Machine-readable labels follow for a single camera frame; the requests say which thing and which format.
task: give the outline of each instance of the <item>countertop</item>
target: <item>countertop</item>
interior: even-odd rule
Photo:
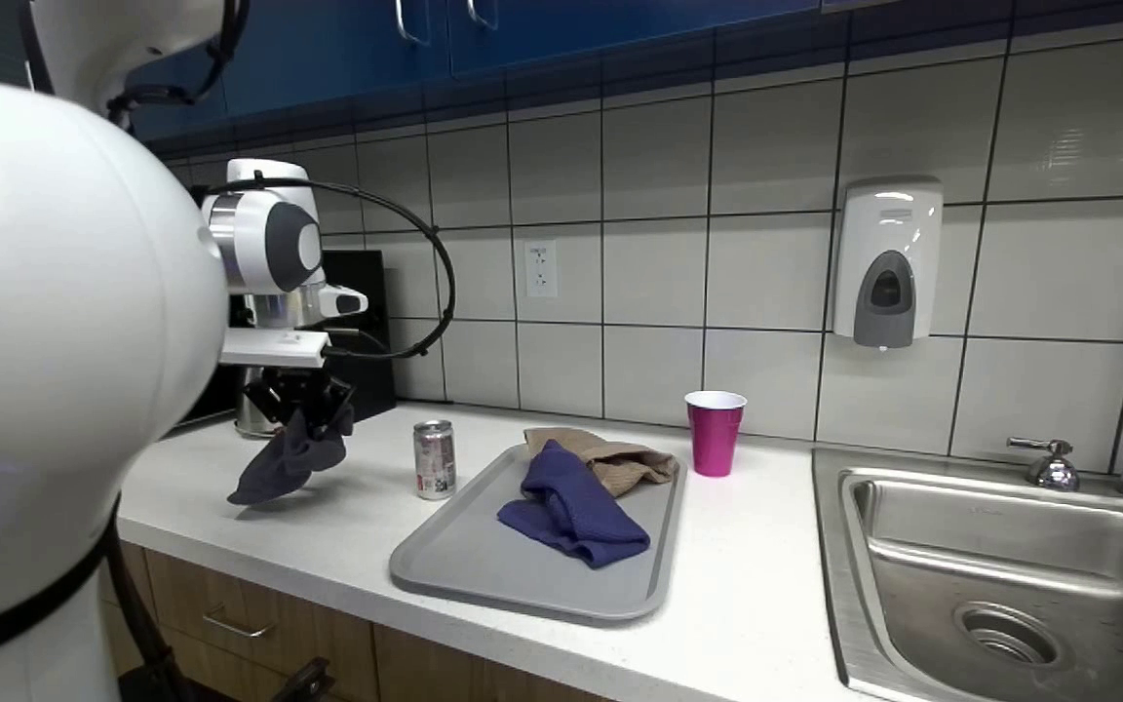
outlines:
[[[263,443],[209,426],[161,443],[131,465],[122,535],[604,700],[855,700],[833,677],[805,449],[741,444],[729,482],[694,475],[666,606],[628,627],[585,627],[391,587],[395,548],[439,509],[412,496],[408,426],[424,419],[456,426],[460,482],[520,444],[529,426],[597,431],[690,465],[684,431],[399,407],[360,420],[339,469],[278,509],[244,510],[226,496]]]

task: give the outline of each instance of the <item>aluminum can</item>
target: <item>aluminum can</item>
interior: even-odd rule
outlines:
[[[456,493],[451,420],[412,426],[412,485],[421,501],[450,501]]]

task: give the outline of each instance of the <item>stainless steel sink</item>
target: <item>stainless steel sink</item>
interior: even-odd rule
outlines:
[[[1123,702],[1123,496],[849,454],[816,488],[855,692]]]

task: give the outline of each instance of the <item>blue towel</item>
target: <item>blue towel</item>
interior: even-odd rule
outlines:
[[[508,504],[497,521],[536,543],[604,569],[647,550],[647,535],[601,488],[593,469],[551,443],[528,469],[529,501]]]

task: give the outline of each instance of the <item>upper cabinet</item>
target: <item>upper cabinet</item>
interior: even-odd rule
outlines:
[[[321,110],[412,110],[450,88],[498,89],[516,72],[593,60],[725,25],[818,14],[822,0],[252,0],[239,60],[198,106],[131,112],[146,140],[202,140]],[[202,46],[127,88],[198,88]]]
[[[161,151],[252,144],[480,106],[536,106],[721,72],[916,51],[1019,27],[1123,20],[1123,0],[251,0],[222,82],[196,106],[139,106]],[[198,88],[208,46],[127,88]]]

